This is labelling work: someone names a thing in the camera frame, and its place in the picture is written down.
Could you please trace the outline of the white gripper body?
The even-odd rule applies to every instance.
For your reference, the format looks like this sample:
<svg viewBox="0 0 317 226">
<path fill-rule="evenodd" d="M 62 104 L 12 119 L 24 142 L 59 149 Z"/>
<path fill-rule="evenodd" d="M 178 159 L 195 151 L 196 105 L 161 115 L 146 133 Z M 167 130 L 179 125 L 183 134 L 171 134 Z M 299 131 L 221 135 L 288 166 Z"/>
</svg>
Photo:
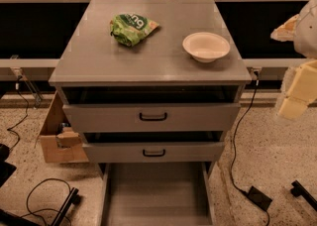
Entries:
<svg viewBox="0 0 317 226">
<path fill-rule="evenodd" d="M 309 0 L 299 12 L 294 49 L 307 58 L 317 58 L 317 0 Z"/>
</svg>

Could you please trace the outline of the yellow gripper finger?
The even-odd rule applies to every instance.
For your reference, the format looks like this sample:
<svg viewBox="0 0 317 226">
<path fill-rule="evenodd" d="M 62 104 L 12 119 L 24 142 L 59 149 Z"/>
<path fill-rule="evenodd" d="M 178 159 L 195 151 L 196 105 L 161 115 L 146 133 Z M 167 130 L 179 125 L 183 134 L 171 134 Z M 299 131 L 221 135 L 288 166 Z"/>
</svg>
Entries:
<svg viewBox="0 0 317 226">
<path fill-rule="evenodd" d="M 277 115 L 294 120 L 317 99 L 317 60 L 311 60 L 292 68 L 285 77 L 285 93 Z"/>
<path fill-rule="evenodd" d="M 292 42 L 294 39 L 294 31 L 299 15 L 296 14 L 289 18 L 286 22 L 274 29 L 270 34 L 273 40 L 280 42 Z"/>
</svg>

